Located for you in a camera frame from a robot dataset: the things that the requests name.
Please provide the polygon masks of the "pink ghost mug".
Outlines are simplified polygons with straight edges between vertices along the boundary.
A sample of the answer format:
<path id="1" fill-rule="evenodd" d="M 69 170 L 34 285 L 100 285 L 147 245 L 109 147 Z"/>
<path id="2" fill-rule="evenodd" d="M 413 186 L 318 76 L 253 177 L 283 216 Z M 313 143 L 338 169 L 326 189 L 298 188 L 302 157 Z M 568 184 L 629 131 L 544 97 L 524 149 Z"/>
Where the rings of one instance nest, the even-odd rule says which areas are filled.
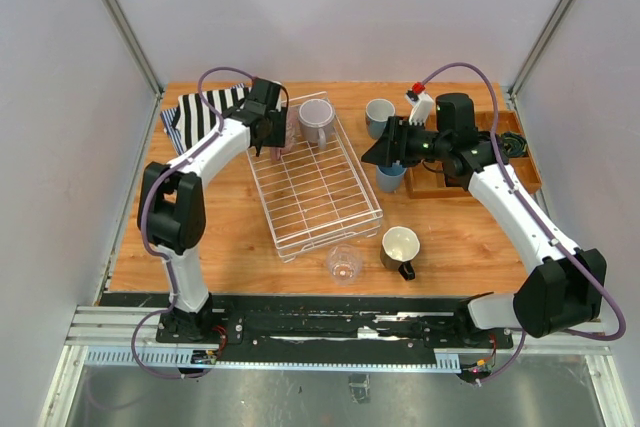
<path id="1" fill-rule="evenodd" d="M 293 150 L 296 144 L 297 125 L 297 110 L 289 107 L 286 117 L 285 144 L 283 147 L 270 148 L 270 158 L 272 161 L 280 160 L 283 155 L 289 154 Z"/>

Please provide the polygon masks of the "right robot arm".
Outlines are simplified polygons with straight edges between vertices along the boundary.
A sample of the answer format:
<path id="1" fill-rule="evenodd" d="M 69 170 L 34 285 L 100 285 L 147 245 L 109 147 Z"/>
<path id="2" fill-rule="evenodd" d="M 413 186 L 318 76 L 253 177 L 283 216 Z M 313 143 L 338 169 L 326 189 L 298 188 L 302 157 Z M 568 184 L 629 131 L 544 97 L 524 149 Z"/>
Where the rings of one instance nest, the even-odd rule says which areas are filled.
<path id="1" fill-rule="evenodd" d="M 409 117 L 388 118 L 380 138 L 361 157 L 377 166 L 441 164 L 445 175 L 493 216 L 515 247 L 528 276 L 513 294 L 484 294 L 467 303 L 453 322 L 455 339 L 474 347 L 489 329 L 521 329 L 541 338 L 596 319 L 606 261 L 584 250 L 557 228 L 533 201 L 504 153 L 475 124 L 473 100 L 465 93 L 430 98 L 409 94 Z"/>

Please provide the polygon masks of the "lilac grey mug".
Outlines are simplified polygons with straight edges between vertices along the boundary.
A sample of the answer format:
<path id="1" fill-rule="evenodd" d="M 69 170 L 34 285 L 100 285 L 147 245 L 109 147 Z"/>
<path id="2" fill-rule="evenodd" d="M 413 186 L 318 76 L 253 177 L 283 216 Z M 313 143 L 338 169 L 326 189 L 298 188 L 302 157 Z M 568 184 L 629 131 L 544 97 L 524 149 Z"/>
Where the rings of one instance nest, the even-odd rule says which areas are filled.
<path id="1" fill-rule="evenodd" d="M 323 99 L 305 101 L 298 109 L 300 132 L 305 141 L 325 150 L 334 131 L 336 112 Z"/>

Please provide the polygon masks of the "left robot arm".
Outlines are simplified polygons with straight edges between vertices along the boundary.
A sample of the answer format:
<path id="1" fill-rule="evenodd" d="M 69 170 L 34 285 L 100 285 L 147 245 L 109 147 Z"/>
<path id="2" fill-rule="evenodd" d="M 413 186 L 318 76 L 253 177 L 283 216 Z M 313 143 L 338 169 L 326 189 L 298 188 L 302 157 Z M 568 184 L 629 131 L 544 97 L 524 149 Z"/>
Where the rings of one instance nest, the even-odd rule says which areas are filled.
<path id="1" fill-rule="evenodd" d="M 254 77 L 247 88 L 187 95 L 179 102 L 183 152 L 144 170 L 137 224 L 145 249 L 162 260 L 169 305 L 161 313 L 170 341 L 200 343 L 214 330 L 213 299 L 198 244 L 206 227 L 204 193 L 214 177 L 249 148 L 282 148 L 289 95 L 279 82 Z"/>

